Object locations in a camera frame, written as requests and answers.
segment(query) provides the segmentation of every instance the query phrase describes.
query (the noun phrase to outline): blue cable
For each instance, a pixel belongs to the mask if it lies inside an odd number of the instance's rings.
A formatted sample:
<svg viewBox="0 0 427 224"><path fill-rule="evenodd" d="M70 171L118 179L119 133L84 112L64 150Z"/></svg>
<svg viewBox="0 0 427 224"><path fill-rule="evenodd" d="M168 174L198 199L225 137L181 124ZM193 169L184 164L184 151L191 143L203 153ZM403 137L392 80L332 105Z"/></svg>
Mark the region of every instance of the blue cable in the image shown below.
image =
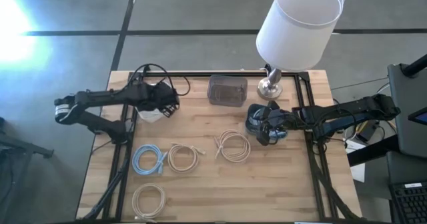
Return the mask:
<svg viewBox="0 0 427 224"><path fill-rule="evenodd" d="M139 158L146 151L153 151L157 155L157 163L150 170L144 170L141 167L139 167ZM152 145L152 144L142 145L140 148L136 150L135 154L133 155L133 159L132 159L133 169L135 170L136 173L140 175L150 175L155 171L161 174L163 173L163 160L165 159L166 155L167 155L167 151L165 152L165 154L161 154L159 147L157 147L156 145Z"/></svg>

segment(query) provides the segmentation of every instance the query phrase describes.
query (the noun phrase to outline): beige cable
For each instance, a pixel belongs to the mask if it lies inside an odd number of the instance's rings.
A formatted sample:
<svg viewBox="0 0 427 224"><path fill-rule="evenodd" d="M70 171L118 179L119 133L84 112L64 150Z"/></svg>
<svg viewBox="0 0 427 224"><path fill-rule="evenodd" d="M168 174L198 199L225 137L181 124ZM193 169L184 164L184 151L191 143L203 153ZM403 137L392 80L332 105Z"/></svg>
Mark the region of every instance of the beige cable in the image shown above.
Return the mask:
<svg viewBox="0 0 427 224"><path fill-rule="evenodd" d="M141 209L139 208L139 195L141 194L141 192L144 189L150 188L150 187L154 187L155 189L157 189L160 192L160 204L157 207L156 210L154 210L152 213L142 213ZM142 185L141 187L139 187L135 193L133 193L133 197L132 197L132 208L133 211L135 211L135 214L142 220L147 221L147 222L154 222L153 220L154 218L156 218L165 208L165 202L166 202L166 194L165 191L163 190L163 188L161 188L160 186L154 184L154 183L147 183Z"/></svg>
<svg viewBox="0 0 427 224"><path fill-rule="evenodd" d="M183 148L188 148L193 151L193 163L184 169L177 168L175 166L175 163L173 162L173 159L175 157L175 154ZM195 148L194 146L187 146L182 145L178 143L172 143L172 147L169 150L169 155L167 156L167 162L169 163L169 167L172 169L172 171L175 171L176 173L189 173L195 169L197 164L199 163L199 155L197 153L200 153L202 155L205 155L205 152L201 149Z"/></svg>
<svg viewBox="0 0 427 224"><path fill-rule="evenodd" d="M226 144L226 141L232 137L240 137L243 140L244 147L238 153L231 153L231 152L226 151L224 149L224 145ZM217 158L218 154L221 153L224 156L224 158L227 159L228 161L231 161L234 163L239 163L239 162L245 161L249 157L249 154L251 153L251 143L248 141L248 139L243 134L241 134L240 132L238 132L236 130L224 131L221 134L219 139L216 137L214 137L214 139L215 139L215 143L218 147L218 151L215 155L215 159Z"/></svg>

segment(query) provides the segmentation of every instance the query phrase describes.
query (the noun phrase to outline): computer monitor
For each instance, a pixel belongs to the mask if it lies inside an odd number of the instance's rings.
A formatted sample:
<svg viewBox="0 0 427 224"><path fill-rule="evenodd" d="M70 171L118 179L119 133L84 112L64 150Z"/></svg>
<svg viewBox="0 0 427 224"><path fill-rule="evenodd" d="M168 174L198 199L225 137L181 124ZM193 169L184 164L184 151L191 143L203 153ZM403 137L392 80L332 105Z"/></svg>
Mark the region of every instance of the computer monitor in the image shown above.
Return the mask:
<svg viewBox="0 0 427 224"><path fill-rule="evenodd" d="M427 125L427 107L409 115L408 120Z"/></svg>

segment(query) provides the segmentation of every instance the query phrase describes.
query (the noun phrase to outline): white lampshade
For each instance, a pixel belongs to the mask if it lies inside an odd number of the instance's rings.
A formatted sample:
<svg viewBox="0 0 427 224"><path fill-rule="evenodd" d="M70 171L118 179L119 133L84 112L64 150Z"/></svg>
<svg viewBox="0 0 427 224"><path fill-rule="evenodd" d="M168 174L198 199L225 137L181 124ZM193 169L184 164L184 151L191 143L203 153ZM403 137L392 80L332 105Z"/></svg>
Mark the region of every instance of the white lampshade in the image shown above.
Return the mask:
<svg viewBox="0 0 427 224"><path fill-rule="evenodd" d="M316 65L340 18L344 0L274 0L256 38L261 57L285 71Z"/></svg>

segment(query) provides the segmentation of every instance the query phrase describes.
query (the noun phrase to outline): plastic container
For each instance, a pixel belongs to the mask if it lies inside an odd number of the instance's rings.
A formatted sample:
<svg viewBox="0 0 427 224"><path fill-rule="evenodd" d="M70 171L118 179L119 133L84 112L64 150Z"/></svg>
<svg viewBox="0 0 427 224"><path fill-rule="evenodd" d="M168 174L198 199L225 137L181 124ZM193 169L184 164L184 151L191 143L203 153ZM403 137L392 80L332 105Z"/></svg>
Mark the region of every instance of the plastic container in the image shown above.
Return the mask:
<svg viewBox="0 0 427 224"><path fill-rule="evenodd" d="M345 0L274 0L256 39L261 57L285 71L311 69L322 57Z"/></svg>
<svg viewBox="0 0 427 224"><path fill-rule="evenodd" d="M241 107L248 94L248 80L244 77L212 75L209 78L207 98L213 105Z"/></svg>

